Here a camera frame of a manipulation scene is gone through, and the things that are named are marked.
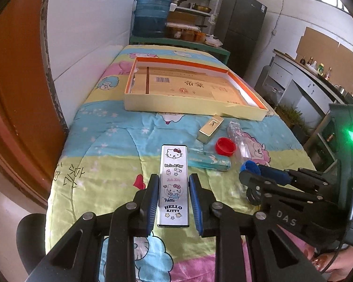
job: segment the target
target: potted plant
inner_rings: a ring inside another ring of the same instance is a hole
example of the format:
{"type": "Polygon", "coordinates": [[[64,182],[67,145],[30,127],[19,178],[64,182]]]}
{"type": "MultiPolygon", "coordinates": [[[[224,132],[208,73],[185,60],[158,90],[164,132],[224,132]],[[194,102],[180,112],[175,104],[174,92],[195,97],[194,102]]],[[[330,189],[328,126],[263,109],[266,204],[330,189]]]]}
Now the potted plant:
{"type": "Polygon", "coordinates": [[[280,119],[284,121],[286,126],[290,128],[297,140],[303,145],[309,138],[308,130],[305,121],[302,118],[302,113],[294,106],[278,105],[276,113],[280,119]]]}

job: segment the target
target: blue water jug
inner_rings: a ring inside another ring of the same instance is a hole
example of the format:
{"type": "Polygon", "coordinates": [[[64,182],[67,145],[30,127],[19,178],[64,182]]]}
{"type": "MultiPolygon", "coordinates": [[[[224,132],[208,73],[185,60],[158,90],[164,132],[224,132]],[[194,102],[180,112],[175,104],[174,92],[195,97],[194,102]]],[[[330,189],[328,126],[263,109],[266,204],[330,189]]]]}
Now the blue water jug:
{"type": "Polygon", "coordinates": [[[171,0],[136,0],[132,35],[162,38],[165,35],[171,0]]]}

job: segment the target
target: metal bolt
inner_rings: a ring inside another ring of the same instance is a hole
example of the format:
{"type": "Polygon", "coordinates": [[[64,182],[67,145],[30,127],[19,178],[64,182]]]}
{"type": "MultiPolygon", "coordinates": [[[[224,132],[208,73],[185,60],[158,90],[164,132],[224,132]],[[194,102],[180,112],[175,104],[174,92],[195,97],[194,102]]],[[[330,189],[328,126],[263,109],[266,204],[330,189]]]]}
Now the metal bolt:
{"type": "Polygon", "coordinates": [[[127,208],[128,210],[136,209],[136,207],[137,207],[137,203],[134,203],[133,201],[131,201],[130,203],[127,203],[127,204],[126,204],[126,208],[127,208]]]}
{"type": "Polygon", "coordinates": [[[265,220],[267,217],[267,214],[265,214],[264,212],[256,212],[255,217],[260,220],[265,220]]]}
{"type": "Polygon", "coordinates": [[[219,201],[215,201],[214,203],[212,203],[213,209],[221,210],[223,207],[224,207],[224,205],[222,203],[220,203],[219,201]]]}
{"type": "Polygon", "coordinates": [[[91,220],[94,217],[94,213],[93,212],[86,212],[82,215],[82,218],[84,220],[91,220]]]}

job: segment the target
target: teal pen case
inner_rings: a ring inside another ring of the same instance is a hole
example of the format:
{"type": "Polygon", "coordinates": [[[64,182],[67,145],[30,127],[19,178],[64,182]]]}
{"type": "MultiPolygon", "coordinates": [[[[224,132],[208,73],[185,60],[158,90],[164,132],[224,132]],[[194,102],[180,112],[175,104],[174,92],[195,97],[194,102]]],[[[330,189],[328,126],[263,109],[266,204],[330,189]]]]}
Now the teal pen case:
{"type": "Polygon", "coordinates": [[[228,171],[232,164],[230,158],[214,153],[207,153],[194,149],[188,150],[188,166],[205,169],[215,169],[217,171],[228,171]]]}

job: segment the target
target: human hand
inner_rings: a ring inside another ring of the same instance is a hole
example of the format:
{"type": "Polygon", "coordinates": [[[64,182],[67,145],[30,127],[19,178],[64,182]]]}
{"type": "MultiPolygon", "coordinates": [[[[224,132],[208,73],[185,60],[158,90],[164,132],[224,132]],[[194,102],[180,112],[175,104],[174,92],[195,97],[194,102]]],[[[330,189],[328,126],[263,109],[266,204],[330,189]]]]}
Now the human hand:
{"type": "MultiPolygon", "coordinates": [[[[332,260],[335,253],[324,253],[315,258],[312,263],[318,271],[323,270],[332,260]]],[[[331,272],[328,281],[340,281],[347,277],[353,268],[353,247],[349,246],[346,250],[339,252],[336,260],[327,269],[331,272]]]]}

